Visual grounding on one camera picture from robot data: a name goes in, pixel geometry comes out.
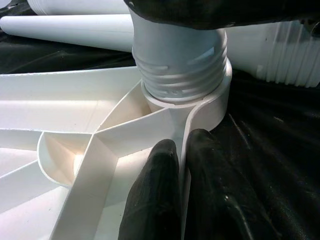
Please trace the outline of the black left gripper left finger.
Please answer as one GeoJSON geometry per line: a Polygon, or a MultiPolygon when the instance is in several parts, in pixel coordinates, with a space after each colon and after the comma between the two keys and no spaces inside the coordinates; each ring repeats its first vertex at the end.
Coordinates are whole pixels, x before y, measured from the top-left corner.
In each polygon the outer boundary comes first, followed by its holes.
{"type": "Polygon", "coordinates": [[[163,139],[150,151],[129,190],[119,238],[181,239],[179,160],[173,140],[163,139]]]}

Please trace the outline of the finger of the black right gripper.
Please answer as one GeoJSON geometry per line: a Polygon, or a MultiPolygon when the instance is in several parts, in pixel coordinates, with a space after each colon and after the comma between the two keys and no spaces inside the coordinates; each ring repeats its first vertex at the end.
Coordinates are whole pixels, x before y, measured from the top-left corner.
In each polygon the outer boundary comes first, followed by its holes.
{"type": "Polygon", "coordinates": [[[197,30],[320,16],[318,0],[127,0],[125,4],[146,20],[197,30]]]}

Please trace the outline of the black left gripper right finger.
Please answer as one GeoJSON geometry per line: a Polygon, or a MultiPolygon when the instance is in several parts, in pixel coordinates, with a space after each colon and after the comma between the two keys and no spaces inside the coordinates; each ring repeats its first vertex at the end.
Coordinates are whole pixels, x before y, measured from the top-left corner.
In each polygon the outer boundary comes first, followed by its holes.
{"type": "Polygon", "coordinates": [[[195,129],[187,139],[191,185],[188,240],[273,240],[275,228],[247,179],[227,161],[216,137],[195,129]]]}

